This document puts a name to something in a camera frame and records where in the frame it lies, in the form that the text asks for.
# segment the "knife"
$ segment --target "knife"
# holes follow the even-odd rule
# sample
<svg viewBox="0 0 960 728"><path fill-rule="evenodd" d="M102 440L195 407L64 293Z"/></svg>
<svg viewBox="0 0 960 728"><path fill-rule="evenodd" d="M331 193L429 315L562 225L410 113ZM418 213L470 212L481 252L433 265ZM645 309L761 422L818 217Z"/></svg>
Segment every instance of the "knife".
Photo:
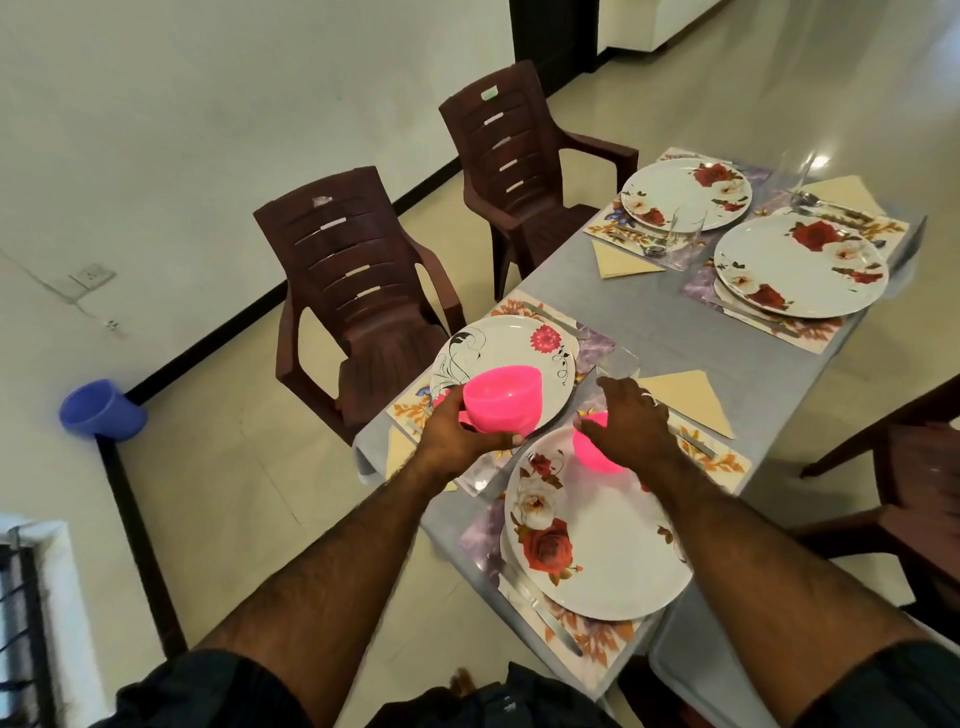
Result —
<svg viewBox="0 0 960 728"><path fill-rule="evenodd" d="M530 602L530 606L534 608L534 612L540 615L543 622L553 630L554 634L560 638L560 641L564 643L567 649L577 657L584 656L584 651L580 649L580 645L573 639L573 636L560 624L560 620L554 617L550 610L547 609L539 599L533 596L533 593L527 589L527 585L523 583L523 576L517 573L516 569L508 564L506 559L503 560L503 565L500 567L500 576L505 578L507 583L510 584L520 596Z"/></svg>
<svg viewBox="0 0 960 728"><path fill-rule="evenodd" d="M757 322L758 324L760 324L761 326L770 328L770 329L772 329L773 331L776 331L777 333L783 334L784 336L792 336L792 337L795 338L795 339L802 339L802 338L803 338L799 333L797 333L796 331L794 331L792 328L787 328L787 327L785 327L785 326L781 326L780 324L778 324L778 323L775 322L775 321L770 321L769 319L764 319L764 318L762 318L761 316L755 316L755 315L752 314L752 313L747 313L746 311L744 311L744 310L742 310L742 309L740 309L740 308L737 308L737 307L734 306L734 305L730 305L729 303L726 303L726 302L724 302L724 301L721 301L720 299L718 299L718 298L716 298L716 297L704 296L704 301L706 301L707 303L712 303L713 305L718 305L718 306L720 306L721 308L727 309L728 311L732 311L733 313L737 314L738 316L743 316L744 318L750 319L751 321L756 321L756 322Z"/></svg>
<svg viewBox="0 0 960 728"><path fill-rule="evenodd" d="M581 333L581 332L578 331L576 328L572 327L570 324L565 324L563 321L561 321L560 319L558 319L556 316L552 316L551 314L547 313L546 311L544 311L544 310L543 310L542 308L540 308L539 306L535 306L535 305L533 305L532 303L527 303L527 302L524 301L524 302L523 302L523 307L526 308L528 311L533 311L533 312L536 313L538 316L542 316L542 317L543 317L544 319L546 319L547 321L550 321L550 322L556 324L557 326L559 326L560 328L562 328L562 329L563 329L564 331L566 331L567 333L572 334L573 336L576 336L576 337L577 337L578 339L580 339L581 341L586 341L587 339L589 339L589 334Z"/></svg>
<svg viewBox="0 0 960 728"><path fill-rule="evenodd" d="M688 434L686 434L685 432L683 432L681 429L678 429L677 427L674 427L673 425L668 425L668 426L667 426L667 429L670 430L670 434L671 434L671 435L673 435L674 437L679 437L681 440L687 441L691 446L693 446L694 448L696 448L697 450L699 450L700 452L702 452L702 453L703 453L704 455L706 455L710 460L716 460L716 458L717 458L717 453L714 452L712 449L708 448L706 445L704 445L704 444L703 444L702 442L700 442L699 440L696 440L696 439L690 437Z"/></svg>

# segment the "doorway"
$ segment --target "doorway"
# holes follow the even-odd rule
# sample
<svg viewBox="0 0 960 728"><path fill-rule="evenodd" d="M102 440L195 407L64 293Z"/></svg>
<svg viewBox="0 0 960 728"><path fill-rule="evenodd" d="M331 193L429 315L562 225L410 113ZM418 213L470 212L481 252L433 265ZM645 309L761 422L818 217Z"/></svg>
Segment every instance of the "doorway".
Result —
<svg viewBox="0 0 960 728"><path fill-rule="evenodd" d="M534 62L547 96L593 70L599 13L600 0L510 0L514 56Z"/></svg>

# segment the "person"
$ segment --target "person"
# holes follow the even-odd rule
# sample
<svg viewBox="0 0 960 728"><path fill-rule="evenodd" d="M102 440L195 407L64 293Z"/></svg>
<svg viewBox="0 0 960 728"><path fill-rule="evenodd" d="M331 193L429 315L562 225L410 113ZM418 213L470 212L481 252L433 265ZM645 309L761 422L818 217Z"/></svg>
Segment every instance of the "person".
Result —
<svg viewBox="0 0 960 728"><path fill-rule="evenodd" d="M782 726L960 725L960 660L832 563L718 488L678 449L667 408L630 379L601 377L607 427L578 426L660 500L757 693ZM510 433L463 428L453 390L406 465L208 637L117 696L102 728L330 728L427 504ZM571 688L511 665L504 685L437 688L384 706L373 724L605 726Z"/></svg>

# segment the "drinking glass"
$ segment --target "drinking glass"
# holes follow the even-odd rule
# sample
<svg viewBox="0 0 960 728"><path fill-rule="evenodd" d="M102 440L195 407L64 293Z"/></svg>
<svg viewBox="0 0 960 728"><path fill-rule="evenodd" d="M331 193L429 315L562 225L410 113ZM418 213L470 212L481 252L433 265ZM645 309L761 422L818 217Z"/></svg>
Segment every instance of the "drinking glass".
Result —
<svg viewBox="0 0 960 728"><path fill-rule="evenodd" d="M706 221L707 211L700 206L677 207L673 220L670 221L670 231L666 234L667 250L695 244L700 239L700 233L704 231Z"/></svg>

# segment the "hand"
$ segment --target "hand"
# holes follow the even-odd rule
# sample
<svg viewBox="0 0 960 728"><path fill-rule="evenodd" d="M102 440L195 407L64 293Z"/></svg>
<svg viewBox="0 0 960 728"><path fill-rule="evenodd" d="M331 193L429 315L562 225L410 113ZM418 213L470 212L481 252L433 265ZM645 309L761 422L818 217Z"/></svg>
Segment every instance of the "hand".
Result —
<svg viewBox="0 0 960 728"><path fill-rule="evenodd" d="M577 428L614 463L634 471L645 485L656 485L664 470L684 458L666 427L669 410L632 379L601 376L597 384L607 396L607 426L582 420Z"/></svg>
<svg viewBox="0 0 960 728"><path fill-rule="evenodd" d="M485 452L512 449L523 444L523 436L512 432L472 432L457 419L464 403L464 388L451 389L426 421L420 446L411 463L424 469L428 478L442 489L444 485L476 462Z"/></svg>

